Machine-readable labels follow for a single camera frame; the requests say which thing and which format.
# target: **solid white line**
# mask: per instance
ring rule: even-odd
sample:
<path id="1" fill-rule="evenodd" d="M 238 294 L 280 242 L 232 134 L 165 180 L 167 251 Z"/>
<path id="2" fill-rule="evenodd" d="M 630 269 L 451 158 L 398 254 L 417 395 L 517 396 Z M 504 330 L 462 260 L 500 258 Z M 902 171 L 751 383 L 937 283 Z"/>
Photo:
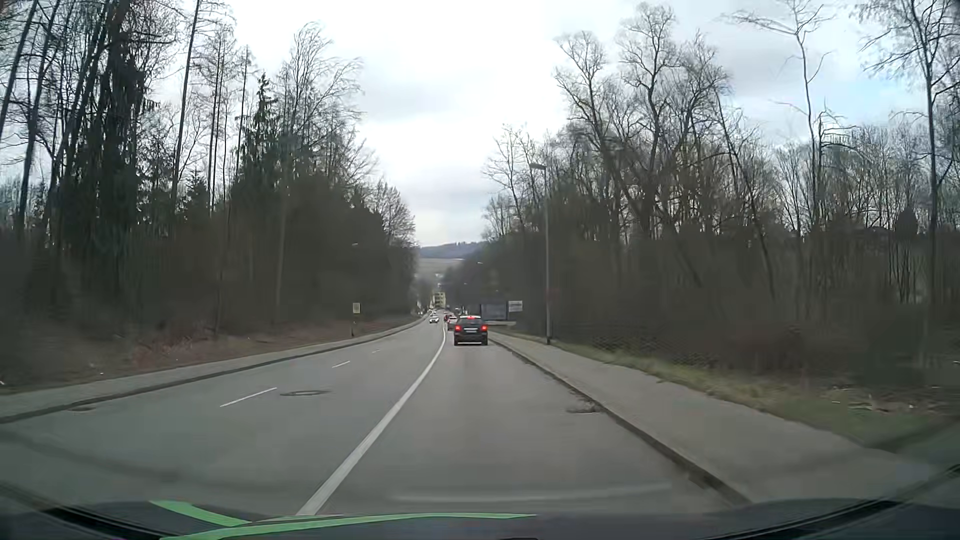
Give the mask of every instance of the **solid white line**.
<path id="1" fill-rule="evenodd" d="M 227 405 L 233 405 L 233 404 L 236 404 L 236 403 L 240 403 L 240 402 L 242 402 L 242 401 L 244 401 L 244 400 L 248 400 L 248 399 L 250 399 L 250 398 L 255 398 L 256 396 L 259 396 L 260 394 L 266 394 L 267 392 L 270 392 L 271 390 L 276 390 L 276 386 L 274 386 L 273 388 L 267 388 L 266 390 L 260 390 L 259 392 L 255 393 L 255 394 L 251 394 L 251 395 L 249 395 L 249 396 L 244 396 L 243 398 L 240 398 L 239 400 L 233 400 L 232 402 L 230 402 L 230 403 L 228 403 L 228 404 L 223 404 L 223 405 L 220 405 L 220 406 L 227 406 Z"/>
<path id="2" fill-rule="evenodd" d="M 407 388 L 407 391 L 400 396 L 399 401 L 397 401 L 390 410 L 387 411 L 387 414 L 380 419 L 380 422 L 373 427 L 370 433 L 367 434 L 367 437 L 360 442 L 360 444 L 353 449 L 353 452 L 347 456 L 347 459 L 344 459 L 344 462 L 337 467 L 337 470 L 330 475 L 330 478 L 326 479 L 324 485 L 320 486 L 320 489 L 317 490 L 317 493 L 313 494 L 313 497 L 310 498 L 306 504 L 303 505 L 298 512 L 298 516 L 312 516 L 320 511 L 324 507 L 326 501 L 330 499 L 330 496 L 333 495 L 333 492 L 340 486 L 340 484 L 347 478 L 347 475 L 350 474 L 350 471 L 353 470 L 353 467 L 356 466 L 357 462 L 360 461 L 360 458 L 367 453 L 367 450 L 373 446 L 373 442 L 376 441 L 376 438 L 380 436 L 380 433 L 383 432 L 394 419 L 396 414 L 400 412 L 400 409 L 403 407 L 403 404 L 407 403 L 407 400 L 410 399 L 410 396 L 417 390 L 417 387 L 420 386 L 420 383 L 426 378 L 426 374 L 430 373 L 430 369 L 433 368 L 433 364 L 437 363 L 437 358 L 440 356 L 440 353 L 444 350 L 444 345 L 446 344 L 446 332 L 444 332 L 444 340 L 440 343 L 440 349 L 437 349 L 437 353 L 433 355 L 433 358 L 430 360 L 430 363 L 426 365 L 423 369 L 423 373 L 420 373 L 420 376 L 417 377 L 417 380 L 414 380 L 414 383 Z"/>

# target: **road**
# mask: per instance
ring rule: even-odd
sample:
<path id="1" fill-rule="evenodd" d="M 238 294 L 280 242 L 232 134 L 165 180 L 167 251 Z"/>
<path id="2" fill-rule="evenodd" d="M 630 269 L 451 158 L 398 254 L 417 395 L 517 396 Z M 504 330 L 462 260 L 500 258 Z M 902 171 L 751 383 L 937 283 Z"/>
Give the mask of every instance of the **road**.
<path id="1" fill-rule="evenodd" d="M 587 405 L 508 351 L 453 347 L 444 325 L 423 323 L 4 425 L 0 479 L 61 503 L 272 515 L 724 507 Z"/>

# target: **utility pole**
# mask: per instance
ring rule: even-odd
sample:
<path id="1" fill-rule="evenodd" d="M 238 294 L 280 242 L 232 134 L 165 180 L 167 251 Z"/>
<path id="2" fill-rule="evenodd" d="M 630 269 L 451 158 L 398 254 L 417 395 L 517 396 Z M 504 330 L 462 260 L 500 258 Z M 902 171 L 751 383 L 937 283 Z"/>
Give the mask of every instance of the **utility pole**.
<path id="1" fill-rule="evenodd" d="M 543 308 L 546 311 L 546 344 L 550 344 L 550 186 L 548 185 L 546 165 L 530 163 L 531 170 L 543 171 L 543 258 L 545 259 L 545 283 L 543 289 Z"/>

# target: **car hood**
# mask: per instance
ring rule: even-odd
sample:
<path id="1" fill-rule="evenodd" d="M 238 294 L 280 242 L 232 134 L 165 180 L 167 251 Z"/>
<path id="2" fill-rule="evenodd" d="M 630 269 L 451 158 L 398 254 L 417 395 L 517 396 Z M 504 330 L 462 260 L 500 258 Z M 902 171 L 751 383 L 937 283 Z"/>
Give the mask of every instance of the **car hood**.
<path id="1" fill-rule="evenodd" d="M 844 522 L 845 508 L 872 510 Z M 11 540 L 552 540 L 821 538 L 912 540 L 957 536 L 960 511 L 911 503 L 804 500 L 752 504 L 706 514 L 607 515 L 434 512 L 376 515 L 266 516 L 182 501 L 58 507 L 0 517 Z"/>

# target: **sign post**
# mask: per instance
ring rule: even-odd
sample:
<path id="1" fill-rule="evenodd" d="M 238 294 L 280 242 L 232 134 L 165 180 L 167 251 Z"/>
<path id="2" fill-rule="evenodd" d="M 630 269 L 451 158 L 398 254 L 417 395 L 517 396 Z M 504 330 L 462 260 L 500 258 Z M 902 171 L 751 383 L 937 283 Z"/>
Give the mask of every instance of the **sign post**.
<path id="1" fill-rule="evenodd" d="M 350 325 L 350 337 L 356 336 L 354 329 L 357 326 L 357 315 L 359 314 L 360 314 L 360 303 L 354 302 L 353 303 L 353 323 Z"/>

